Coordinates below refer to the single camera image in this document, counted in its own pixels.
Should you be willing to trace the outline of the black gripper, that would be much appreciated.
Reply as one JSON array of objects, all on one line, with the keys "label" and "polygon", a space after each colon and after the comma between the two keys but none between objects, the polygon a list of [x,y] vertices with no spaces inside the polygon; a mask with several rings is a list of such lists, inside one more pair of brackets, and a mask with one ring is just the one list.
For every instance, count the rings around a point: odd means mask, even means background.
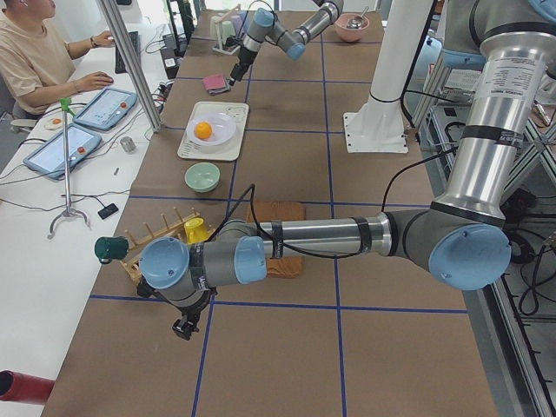
[{"label": "black gripper", "polygon": [[240,80],[240,78],[243,78],[247,73],[250,66],[255,61],[255,52],[241,46],[238,53],[238,59],[238,63],[234,66],[234,74],[231,74],[229,78],[230,87],[233,87]]},{"label": "black gripper", "polygon": [[201,299],[196,304],[189,306],[182,312],[182,318],[176,320],[172,325],[172,330],[176,336],[185,341],[189,341],[192,334],[198,333],[198,322],[202,312],[210,304],[210,299]]}]

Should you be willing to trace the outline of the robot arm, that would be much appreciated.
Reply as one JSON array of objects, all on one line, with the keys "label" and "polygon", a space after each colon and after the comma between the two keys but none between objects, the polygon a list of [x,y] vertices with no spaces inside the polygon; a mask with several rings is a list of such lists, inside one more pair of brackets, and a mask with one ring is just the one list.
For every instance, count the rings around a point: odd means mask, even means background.
[{"label": "robot arm", "polygon": [[344,2],[314,1],[320,8],[304,23],[288,30],[272,10],[259,8],[252,16],[247,33],[243,36],[238,53],[238,62],[229,76],[229,85],[240,82],[254,63],[265,42],[274,43],[290,59],[298,60],[306,45],[333,25],[343,11]]},{"label": "robot arm", "polygon": [[459,290],[500,278],[511,258],[501,197],[534,97],[555,65],[552,1],[452,1],[444,55],[453,67],[483,64],[445,191],[425,210],[324,221],[225,221],[216,236],[186,244],[165,235],[139,259],[137,292],[177,308],[175,333],[189,339],[224,285],[261,281],[268,259],[292,255],[397,256]]}]

